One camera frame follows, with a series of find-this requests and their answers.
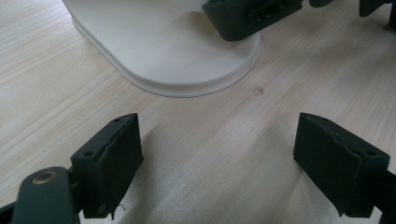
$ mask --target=rounded white platform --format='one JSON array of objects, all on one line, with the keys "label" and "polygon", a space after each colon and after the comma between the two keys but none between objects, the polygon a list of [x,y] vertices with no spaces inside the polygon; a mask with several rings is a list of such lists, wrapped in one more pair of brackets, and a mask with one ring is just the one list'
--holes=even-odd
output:
[{"label": "rounded white platform", "polygon": [[256,62],[260,35],[221,39],[204,13],[172,0],[64,0],[75,26],[136,86],[192,97],[220,91]]}]

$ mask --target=black bracket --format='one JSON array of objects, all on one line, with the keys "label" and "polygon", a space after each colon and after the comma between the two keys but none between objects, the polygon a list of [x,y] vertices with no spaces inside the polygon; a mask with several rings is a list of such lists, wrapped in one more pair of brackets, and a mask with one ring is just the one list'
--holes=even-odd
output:
[{"label": "black bracket", "polygon": [[0,209],[0,223],[79,223],[111,214],[143,160],[137,114],[110,121],[72,157],[26,177],[18,200]]},{"label": "black bracket", "polygon": [[[210,0],[203,5],[220,36],[239,41],[290,16],[303,7],[303,0]],[[311,7],[327,6],[332,0],[309,0]],[[360,0],[360,15],[366,17],[395,0]],[[396,29],[396,6],[393,4],[389,26]]]},{"label": "black bracket", "polygon": [[396,175],[387,170],[385,152],[328,119],[302,113],[294,159],[340,216],[369,217],[376,206],[380,223],[396,223]]}]

